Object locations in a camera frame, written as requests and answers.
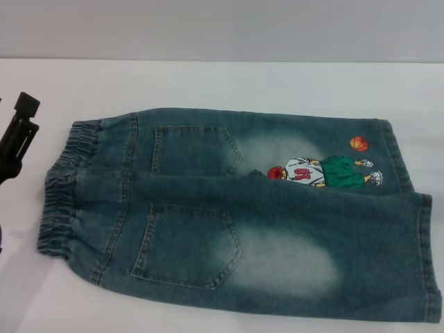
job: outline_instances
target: jeans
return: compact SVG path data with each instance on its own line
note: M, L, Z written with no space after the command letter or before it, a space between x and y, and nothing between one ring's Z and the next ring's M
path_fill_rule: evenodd
M38 249L149 300L437 323L431 208L387 121L156 109L74 123Z

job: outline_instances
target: gray wall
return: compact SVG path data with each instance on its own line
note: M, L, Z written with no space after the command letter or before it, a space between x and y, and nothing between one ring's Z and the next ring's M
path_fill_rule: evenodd
M444 61L444 0L0 0L0 57Z

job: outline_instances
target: white jersey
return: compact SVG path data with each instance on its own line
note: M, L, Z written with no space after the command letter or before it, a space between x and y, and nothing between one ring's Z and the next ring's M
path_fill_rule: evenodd
M305 185L316 185L325 182L324 173L319 163L311 163L306 157L297 157L285 164L287 180Z

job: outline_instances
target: back pocket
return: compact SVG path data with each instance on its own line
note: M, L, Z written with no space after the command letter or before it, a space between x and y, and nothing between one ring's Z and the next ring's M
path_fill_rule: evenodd
M184 287L215 289L242 255L228 212L154 204L131 275Z
M228 176L241 153L225 127L158 126L153 173L166 176Z

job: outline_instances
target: basketball player cartoon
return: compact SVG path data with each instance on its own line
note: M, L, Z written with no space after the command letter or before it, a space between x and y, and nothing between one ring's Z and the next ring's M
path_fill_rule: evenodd
M316 187L362 188L367 182L382 184L381 171L372 171L367 176L355 171L355 167L372 167L368 160L353 160L346 156L331 156L323 161L307 157L289 160L284 167L274 166L268 171L272 179L286 179Z

